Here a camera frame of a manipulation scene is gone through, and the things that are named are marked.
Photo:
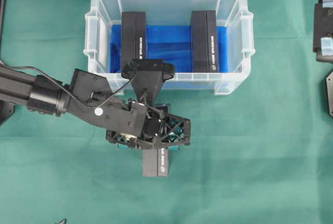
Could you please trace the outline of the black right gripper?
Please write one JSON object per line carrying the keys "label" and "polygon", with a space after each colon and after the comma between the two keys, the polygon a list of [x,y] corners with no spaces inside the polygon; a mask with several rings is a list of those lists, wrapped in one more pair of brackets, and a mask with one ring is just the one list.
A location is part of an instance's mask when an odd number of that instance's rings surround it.
{"label": "black right gripper", "polygon": [[332,62],[332,0],[314,6],[313,52],[317,61]]}

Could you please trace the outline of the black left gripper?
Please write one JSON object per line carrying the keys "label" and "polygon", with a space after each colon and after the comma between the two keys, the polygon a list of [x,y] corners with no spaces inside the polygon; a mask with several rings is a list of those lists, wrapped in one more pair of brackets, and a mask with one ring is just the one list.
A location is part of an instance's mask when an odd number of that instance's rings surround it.
{"label": "black left gripper", "polygon": [[[69,113],[87,123],[106,129],[106,140],[118,148],[153,148],[190,145],[191,121],[136,100],[128,102],[113,95],[105,77],[76,69],[70,90],[77,98],[69,100]],[[153,143],[145,138],[148,112],[159,114]]]}

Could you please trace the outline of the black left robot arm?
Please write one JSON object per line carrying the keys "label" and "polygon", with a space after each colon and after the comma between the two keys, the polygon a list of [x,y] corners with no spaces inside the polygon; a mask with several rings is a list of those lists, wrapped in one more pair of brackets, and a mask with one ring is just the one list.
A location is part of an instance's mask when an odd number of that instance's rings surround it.
{"label": "black left robot arm", "polygon": [[154,104],[175,68],[162,60],[132,60],[121,75],[133,87],[136,99],[124,100],[105,77],[80,69],[70,84],[63,84],[39,71],[1,65],[1,100],[30,111],[60,116],[70,113],[106,130],[106,140],[129,148],[157,150],[190,144],[189,119]]}

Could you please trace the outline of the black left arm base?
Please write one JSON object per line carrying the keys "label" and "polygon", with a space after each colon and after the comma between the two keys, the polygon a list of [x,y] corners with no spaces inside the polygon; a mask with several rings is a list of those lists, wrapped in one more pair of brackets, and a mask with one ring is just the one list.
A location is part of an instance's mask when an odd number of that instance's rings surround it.
{"label": "black left arm base", "polygon": [[4,124],[14,113],[16,104],[6,101],[0,102],[0,125]]}

